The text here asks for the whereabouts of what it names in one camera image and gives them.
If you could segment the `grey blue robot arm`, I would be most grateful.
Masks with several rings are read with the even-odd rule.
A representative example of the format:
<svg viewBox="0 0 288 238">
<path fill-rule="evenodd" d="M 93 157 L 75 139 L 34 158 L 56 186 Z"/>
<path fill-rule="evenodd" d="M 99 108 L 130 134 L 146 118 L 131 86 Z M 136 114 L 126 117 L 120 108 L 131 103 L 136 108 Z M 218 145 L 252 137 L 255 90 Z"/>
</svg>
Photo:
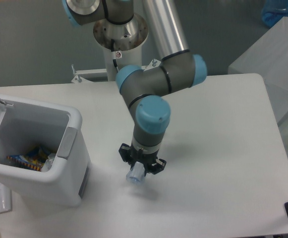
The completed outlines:
<svg viewBox="0 0 288 238">
<path fill-rule="evenodd" d="M 131 144 L 119 149 L 122 160 L 130 165 L 127 177 L 163 171 L 166 161 L 158 158 L 158 151 L 171 116 L 163 97 L 207 77 L 204 60 L 188 48 L 174 2 L 143 1 L 147 19 L 134 12 L 131 0 L 65 0 L 62 5 L 73 25 L 93 23 L 94 38 L 110 53 L 107 73 L 134 121 Z M 154 34 L 161 63 L 143 70 L 126 52 L 139 48 L 149 32 Z"/>
</svg>

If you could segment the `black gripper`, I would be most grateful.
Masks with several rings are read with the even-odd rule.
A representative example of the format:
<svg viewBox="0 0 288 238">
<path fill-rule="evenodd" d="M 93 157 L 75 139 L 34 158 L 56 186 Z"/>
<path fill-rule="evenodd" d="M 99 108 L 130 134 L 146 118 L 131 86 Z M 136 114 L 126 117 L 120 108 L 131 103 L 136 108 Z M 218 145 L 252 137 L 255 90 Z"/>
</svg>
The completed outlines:
<svg viewBox="0 0 288 238">
<path fill-rule="evenodd" d="M 151 154 L 144 154 L 142 149 L 136 150 L 133 145 L 122 143 L 118 150 L 122 160 L 130 164 L 132 169 L 136 162 L 143 164 L 145 173 L 156 175 L 165 169 L 166 160 L 157 157 L 158 150 Z"/>
</svg>

